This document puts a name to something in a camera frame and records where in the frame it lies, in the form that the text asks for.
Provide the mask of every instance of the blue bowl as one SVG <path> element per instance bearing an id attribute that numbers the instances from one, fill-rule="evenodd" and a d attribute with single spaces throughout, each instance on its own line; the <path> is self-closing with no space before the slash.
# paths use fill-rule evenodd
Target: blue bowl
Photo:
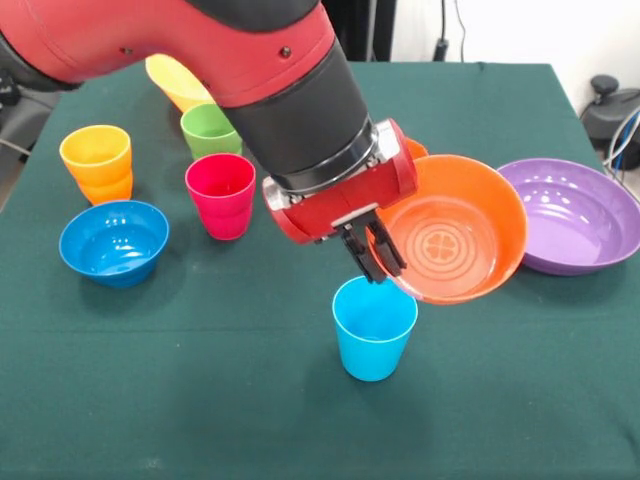
<path id="1" fill-rule="evenodd" d="M 146 279 L 169 240 L 169 221 L 153 205 L 103 203 L 75 217 L 60 235 L 60 256 L 76 272 L 109 287 Z"/>

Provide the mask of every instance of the orange cup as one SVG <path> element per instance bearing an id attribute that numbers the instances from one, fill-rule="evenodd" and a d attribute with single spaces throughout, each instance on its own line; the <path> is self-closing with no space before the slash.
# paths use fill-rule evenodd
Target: orange cup
<path id="1" fill-rule="evenodd" d="M 123 129 L 92 125 L 76 130 L 60 144 L 60 156 L 92 205 L 131 200 L 131 138 Z"/>
<path id="2" fill-rule="evenodd" d="M 408 265 L 394 282 L 438 305 L 468 302 L 500 287 L 520 265 L 527 243 L 527 217 L 515 189 L 471 158 L 430 155 L 415 165 L 416 193 L 378 210 Z"/>

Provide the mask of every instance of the yellow cup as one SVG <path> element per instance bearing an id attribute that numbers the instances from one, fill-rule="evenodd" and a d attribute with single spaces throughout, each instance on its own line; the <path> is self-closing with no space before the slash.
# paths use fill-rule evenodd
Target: yellow cup
<path id="1" fill-rule="evenodd" d="M 203 103 L 214 103 L 200 81 L 173 57 L 155 54 L 145 60 L 147 75 L 182 111 Z"/>
<path id="2" fill-rule="evenodd" d="M 131 200 L 131 138 L 113 125 L 91 125 L 69 134 L 60 156 L 92 205 Z"/>

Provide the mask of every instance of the cup rim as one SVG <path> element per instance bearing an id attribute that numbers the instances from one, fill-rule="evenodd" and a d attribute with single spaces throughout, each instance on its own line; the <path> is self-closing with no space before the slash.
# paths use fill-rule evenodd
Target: cup rim
<path id="1" fill-rule="evenodd" d="M 195 110 L 196 108 L 200 108 L 200 107 L 211 107 L 214 106 L 216 107 L 218 110 L 220 110 L 220 106 L 217 103 L 200 103 L 198 105 L 193 105 L 192 107 L 190 107 L 186 112 L 183 112 L 182 115 L 180 116 L 180 129 L 182 130 L 182 132 L 184 134 L 189 135 L 190 137 L 193 138 L 197 138 L 198 140 L 212 140 L 212 139 L 220 139 L 220 138 L 226 138 L 229 137 L 231 135 L 239 135 L 237 130 L 235 129 L 235 127 L 233 125 L 231 125 L 231 131 L 229 133 L 225 133 L 224 135 L 216 135 L 215 137 L 204 137 L 202 135 L 197 135 L 195 133 L 192 133 L 190 130 L 188 130 L 185 125 L 184 125 L 184 119 L 185 117 L 191 113 L 193 110 Z"/>
<path id="2" fill-rule="evenodd" d="M 413 315 L 413 320 L 411 321 L 411 325 L 409 325 L 409 327 L 407 327 L 407 329 L 402 332 L 400 335 L 397 335 L 393 338 L 387 339 L 387 340 L 371 340 L 368 338 L 364 338 L 364 337 L 359 337 L 358 335 L 354 335 L 353 333 L 351 333 L 343 324 L 340 320 L 338 320 L 338 316 L 336 315 L 336 300 L 338 298 L 338 295 L 340 294 L 340 292 L 342 292 L 342 290 L 344 288 L 346 288 L 348 285 L 350 285 L 353 282 L 357 282 L 360 281 L 362 279 L 364 279 L 364 275 L 360 275 L 358 277 L 352 278 L 351 280 L 348 280 L 346 282 L 344 282 L 340 288 L 336 291 L 336 293 L 333 295 L 333 301 L 331 302 L 331 310 L 333 312 L 333 319 L 336 322 L 336 325 L 338 325 L 340 327 L 340 329 L 345 332 L 347 335 L 349 335 L 352 338 L 355 338 L 356 340 L 359 340 L 361 342 L 365 342 L 365 343 L 373 343 L 373 344 L 383 344 L 383 343 L 390 343 L 390 342 L 395 342 L 396 340 L 401 339 L 402 337 L 406 336 L 409 334 L 409 332 L 411 332 L 411 330 L 413 330 L 413 327 L 416 324 L 416 321 L 418 320 L 418 301 L 412 297 L 411 295 L 409 295 L 408 293 L 404 292 L 403 290 L 401 290 L 405 295 L 407 295 L 413 302 L 413 307 L 414 307 L 414 315 Z"/>
<path id="3" fill-rule="evenodd" d="M 166 58 L 169 58 L 169 59 L 171 59 L 171 60 L 173 60 L 175 62 L 178 62 L 178 60 L 173 58 L 171 55 L 167 55 L 167 54 L 164 54 L 164 53 L 155 53 L 153 55 L 149 55 L 145 59 L 144 68 L 145 68 L 145 71 L 147 72 L 147 75 L 149 75 L 149 78 L 153 81 L 153 83 L 155 83 L 158 87 L 160 87 L 165 92 L 170 93 L 172 95 L 176 95 L 176 96 L 179 96 L 179 97 L 182 97 L 182 98 L 187 98 L 187 99 L 194 99 L 195 101 L 206 101 L 206 103 L 213 103 L 214 105 L 216 104 L 215 100 L 212 98 L 211 94 L 208 92 L 208 90 L 206 88 L 204 89 L 204 91 L 207 92 L 206 95 L 194 97 L 194 96 L 191 96 L 191 95 L 185 95 L 184 92 L 178 91 L 175 88 L 168 87 L 166 85 L 166 83 L 162 82 L 158 78 L 158 76 L 155 75 L 155 71 L 154 71 L 153 66 L 151 65 L 151 63 L 154 62 L 155 60 L 158 60 L 158 61 L 164 60 L 163 57 L 166 57 Z M 180 63 L 180 65 L 182 65 L 183 68 L 189 70 L 181 62 L 178 62 L 178 63 Z"/>
<path id="4" fill-rule="evenodd" d="M 127 144 L 125 145 L 125 147 L 118 152 L 117 155 L 114 155 L 113 158 L 110 158 L 109 160 L 105 160 L 103 162 L 99 162 L 99 163 L 80 163 L 80 162 L 76 162 L 74 160 L 69 160 L 66 155 L 64 155 L 62 153 L 62 149 L 65 145 L 65 143 L 67 143 L 71 137 L 77 135 L 80 132 L 83 132 L 85 130 L 93 130 L 96 128 L 107 128 L 110 130 L 115 130 L 117 132 L 123 133 L 126 140 L 127 140 Z M 129 150 L 131 148 L 131 136 L 129 135 L 129 133 L 121 127 L 118 127 L 116 125 L 108 125 L 108 124 L 98 124 L 98 125 L 87 125 L 85 127 L 82 128 L 78 128 L 76 130 L 74 130 L 73 132 L 69 133 L 66 137 L 64 137 L 64 139 L 62 140 L 62 142 L 60 142 L 60 147 L 58 148 L 58 152 L 60 153 L 60 157 L 62 157 L 62 161 L 64 163 L 67 163 L 69 165 L 73 165 L 74 167 L 82 167 L 82 168 L 96 168 L 96 167 L 102 167 L 104 165 L 107 165 L 115 160 L 117 160 L 118 158 L 121 158 L 122 155 L 124 155 L 127 150 Z"/>
<path id="5" fill-rule="evenodd" d="M 251 167 L 251 181 L 249 182 L 249 184 L 244 187 L 242 190 L 239 190 L 235 193 L 230 193 L 229 195 L 205 195 L 204 193 L 199 192 L 198 190 L 196 190 L 195 188 L 193 188 L 191 186 L 191 183 L 189 183 L 189 172 L 191 171 L 191 169 L 197 165 L 198 163 L 200 163 L 201 161 L 204 161 L 206 159 L 208 159 L 209 157 L 218 157 L 218 156 L 232 156 L 232 157 L 238 157 L 241 160 L 243 160 L 245 163 L 247 163 L 250 167 Z M 234 198 L 238 195 L 242 195 L 243 193 L 246 193 L 248 190 L 250 190 L 255 184 L 256 184 L 256 177 L 257 177 L 257 172 L 256 172 L 256 167 L 255 165 L 246 157 L 242 156 L 242 155 L 238 155 L 237 153 L 211 153 L 209 155 L 205 155 L 204 157 L 200 157 L 198 160 L 196 160 L 195 162 L 191 163 L 191 165 L 189 165 L 189 168 L 187 168 L 187 171 L 184 173 L 184 183 L 187 186 L 187 188 L 189 189 L 189 191 L 199 197 L 202 198 L 216 198 L 216 199 L 221 199 L 221 198 Z"/>

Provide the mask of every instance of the orange bowl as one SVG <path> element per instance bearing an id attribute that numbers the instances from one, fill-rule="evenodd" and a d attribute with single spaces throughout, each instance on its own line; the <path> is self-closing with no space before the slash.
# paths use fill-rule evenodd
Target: orange bowl
<path id="1" fill-rule="evenodd" d="M 515 189 L 471 158 L 431 155 L 415 165 L 417 192 L 378 210 L 408 264 L 393 280 L 438 305 L 468 302 L 500 287 L 520 265 L 527 241 Z"/>
<path id="2" fill-rule="evenodd" d="M 426 157 L 427 155 L 429 155 L 429 152 L 424 147 L 424 145 L 408 137 L 406 138 L 406 140 L 407 140 L 407 147 L 409 147 L 409 153 L 411 154 L 412 159 L 417 160 L 419 158 Z"/>

